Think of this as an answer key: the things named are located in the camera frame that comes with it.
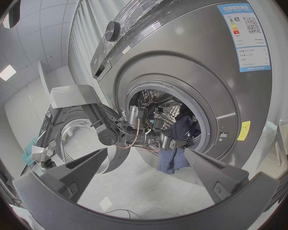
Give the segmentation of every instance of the clothing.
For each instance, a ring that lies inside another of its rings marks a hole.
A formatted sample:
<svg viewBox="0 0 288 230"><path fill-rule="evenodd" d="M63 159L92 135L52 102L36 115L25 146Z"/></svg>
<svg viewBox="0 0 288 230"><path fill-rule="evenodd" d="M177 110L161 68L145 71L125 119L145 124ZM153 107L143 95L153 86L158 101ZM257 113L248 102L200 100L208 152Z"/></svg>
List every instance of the clothing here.
<svg viewBox="0 0 288 230"><path fill-rule="evenodd" d="M181 120L175 122L171 127L166 129L172 139L184 140L184 136L188 132L195 132L196 129L192 129L192 119L189 116L183 117ZM157 170L166 174L174 174L175 170L188 166L188 161L184 156L184 147L176 149L159 151L159 165Z"/></svg>

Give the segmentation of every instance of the qr code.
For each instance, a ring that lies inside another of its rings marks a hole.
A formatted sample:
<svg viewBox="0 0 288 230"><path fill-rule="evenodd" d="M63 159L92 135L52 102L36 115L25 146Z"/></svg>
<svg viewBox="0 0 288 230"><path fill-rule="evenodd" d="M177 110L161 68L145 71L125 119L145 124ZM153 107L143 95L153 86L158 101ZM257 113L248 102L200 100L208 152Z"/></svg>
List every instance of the qr code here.
<svg viewBox="0 0 288 230"><path fill-rule="evenodd" d="M255 17L243 17L243 20L248 27L249 33L261 33L260 27Z"/></svg>

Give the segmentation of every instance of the teal chair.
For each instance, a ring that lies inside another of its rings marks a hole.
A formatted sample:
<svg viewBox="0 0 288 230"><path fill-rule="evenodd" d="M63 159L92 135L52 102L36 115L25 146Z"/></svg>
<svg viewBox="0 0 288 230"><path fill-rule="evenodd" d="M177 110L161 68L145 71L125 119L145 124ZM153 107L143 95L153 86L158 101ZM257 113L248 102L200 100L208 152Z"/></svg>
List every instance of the teal chair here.
<svg viewBox="0 0 288 230"><path fill-rule="evenodd" d="M38 137L35 137L31 142L30 144L24 149L25 150L25 153L21 156L22 159L24 160L24 162L30 166L34 163L34 159L32 159L32 146L35 146L36 145L36 142L37 142L37 139Z"/></svg>

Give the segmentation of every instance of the gray floor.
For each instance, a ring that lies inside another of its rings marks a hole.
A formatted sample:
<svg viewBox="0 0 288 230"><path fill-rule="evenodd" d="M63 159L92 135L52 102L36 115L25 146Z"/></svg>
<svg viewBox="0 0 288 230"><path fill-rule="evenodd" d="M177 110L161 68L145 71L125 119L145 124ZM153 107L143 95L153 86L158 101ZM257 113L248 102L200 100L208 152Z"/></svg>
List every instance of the gray floor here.
<svg viewBox="0 0 288 230"><path fill-rule="evenodd" d="M132 219L160 219L205 209L213 201L202 186L157 171L146 164L135 148L116 170L92 179L78 204L104 213L100 202L108 197L114 209L128 209ZM125 211L111 213L129 217Z"/></svg>

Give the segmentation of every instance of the cable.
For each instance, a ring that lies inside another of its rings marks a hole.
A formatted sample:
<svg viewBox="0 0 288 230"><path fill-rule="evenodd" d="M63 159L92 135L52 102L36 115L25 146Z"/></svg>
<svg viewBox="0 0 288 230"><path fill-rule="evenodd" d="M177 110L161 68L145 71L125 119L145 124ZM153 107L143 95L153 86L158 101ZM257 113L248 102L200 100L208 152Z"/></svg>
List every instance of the cable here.
<svg viewBox="0 0 288 230"><path fill-rule="evenodd" d="M104 214L111 213L111 212L114 212L114 211L117 211L117 210L125 210L125 211L127 211L128 214L129 214L129 219L131 219L131 214L130 214L130 211L128 209L115 209L115 210L112 210L112 211L109 211L109 212L105 212Z"/></svg>
<svg viewBox="0 0 288 230"><path fill-rule="evenodd" d="M157 141L157 140L153 140L153 141L158 143L158 145L159 145L159 149L158 150L154 150L154 149L150 149L150 148L146 148L146 147L141 147L141 146L134 146L134 147L143 148L143 149L150 150L150 151L160 151L160 149L161 149L160 142Z"/></svg>
<svg viewBox="0 0 288 230"><path fill-rule="evenodd" d="M126 135L128 135L128 136L136 137L135 135L129 134L129 133L127 133L127 132L121 130L121 129L119 128L119 126L118 126L118 125L117 125L113 120L111 120L111 121L115 124L116 128L118 128L119 131L123 132L124 134L126 134Z"/></svg>
<svg viewBox="0 0 288 230"><path fill-rule="evenodd" d="M150 133L150 132L151 132L151 130L152 130L152 129L150 129L149 131L147 131L147 132L145 133L145 135L147 135L148 133Z"/></svg>
<svg viewBox="0 0 288 230"><path fill-rule="evenodd" d="M132 143L132 144L130 144L129 146L127 146L127 147L120 147L120 146L118 146L118 145L116 145L116 144L114 144L114 145L115 145L116 147L120 148L120 149L128 149L128 148L132 147L132 146L135 144L135 142L136 142L136 140L137 140L137 138L138 138L139 129L140 129L140 119L138 118L138 129L137 129L137 136L135 137L135 139L134 139L133 143Z"/></svg>

